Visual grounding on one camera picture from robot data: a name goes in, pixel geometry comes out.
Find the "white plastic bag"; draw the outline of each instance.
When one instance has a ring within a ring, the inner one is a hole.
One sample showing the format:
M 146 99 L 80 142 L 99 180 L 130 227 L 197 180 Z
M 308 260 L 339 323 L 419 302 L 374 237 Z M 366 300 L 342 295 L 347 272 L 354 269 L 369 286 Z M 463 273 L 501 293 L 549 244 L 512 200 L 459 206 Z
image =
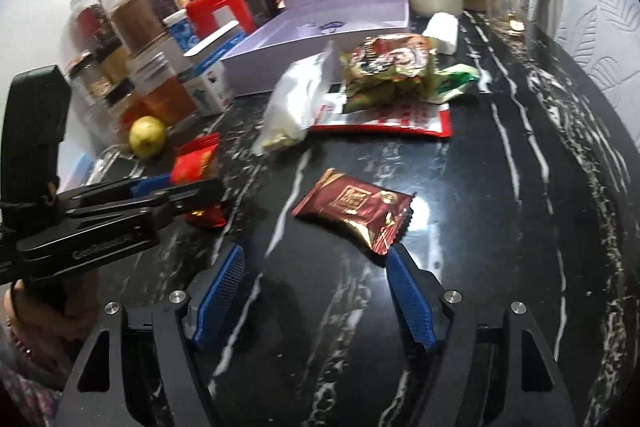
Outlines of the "white plastic bag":
M 343 78 L 344 68 L 333 41 L 321 54 L 292 63 L 271 93 L 254 154 L 261 156 L 305 139 L 322 109 L 322 99 L 331 85 Z

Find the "human hand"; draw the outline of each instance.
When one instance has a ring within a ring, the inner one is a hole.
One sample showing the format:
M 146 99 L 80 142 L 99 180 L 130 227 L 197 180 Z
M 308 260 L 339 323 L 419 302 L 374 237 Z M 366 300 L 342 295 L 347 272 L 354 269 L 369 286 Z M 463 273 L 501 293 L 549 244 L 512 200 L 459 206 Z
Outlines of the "human hand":
M 34 363 L 67 374 L 73 366 L 65 344 L 84 341 L 98 316 L 96 271 L 63 282 L 66 301 L 58 311 L 25 288 L 22 280 L 4 295 L 4 310 L 12 333 Z

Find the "blue and white box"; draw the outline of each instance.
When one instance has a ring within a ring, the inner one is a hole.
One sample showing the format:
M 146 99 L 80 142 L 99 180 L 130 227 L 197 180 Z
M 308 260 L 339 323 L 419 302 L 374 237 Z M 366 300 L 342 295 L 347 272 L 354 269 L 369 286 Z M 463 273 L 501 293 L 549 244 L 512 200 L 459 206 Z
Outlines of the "blue and white box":
M 226 24 L 184 54 L 192 67 L 180 81 L 203 116 L 225 112 L 233 100 L 221 58 L 246 38 L 238 21 Z

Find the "metal screw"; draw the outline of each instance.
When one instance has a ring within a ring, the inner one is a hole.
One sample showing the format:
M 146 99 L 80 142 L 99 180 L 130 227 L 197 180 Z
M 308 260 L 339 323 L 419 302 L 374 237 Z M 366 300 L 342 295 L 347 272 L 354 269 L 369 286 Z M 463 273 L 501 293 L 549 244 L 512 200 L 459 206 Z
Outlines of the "metal screw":
M 515 301 L 511 303 L 511 311 L 515 314 L 522 315 L 527 311 L 527 307 L 521 302 Z
M 444 292 L 444 299 L 450 304 L 456 304 L 462 301 L 462 295 L 455 290 L 447 290 Z
M 120 303 L 119 302 L 110 302 L 104 307 L 104 312 L 107 315 L 115 315 L 120 311 Z
M 174 304 L 178 304 L 184 301 L 186 298 L 187 294 L 182 290 L 176 290 L 175 292 L 169 293 L 169 300 Z

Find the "brown candy package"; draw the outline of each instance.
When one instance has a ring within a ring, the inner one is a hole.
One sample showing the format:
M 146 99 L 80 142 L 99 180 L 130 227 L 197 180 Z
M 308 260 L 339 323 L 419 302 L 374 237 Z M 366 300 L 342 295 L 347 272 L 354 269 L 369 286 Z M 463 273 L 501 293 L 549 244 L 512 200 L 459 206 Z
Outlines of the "brown candy package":
M 328 169 L 292 214 L 342 223 L 371 250 L 384 255 L 408 219 L 413 199 Z

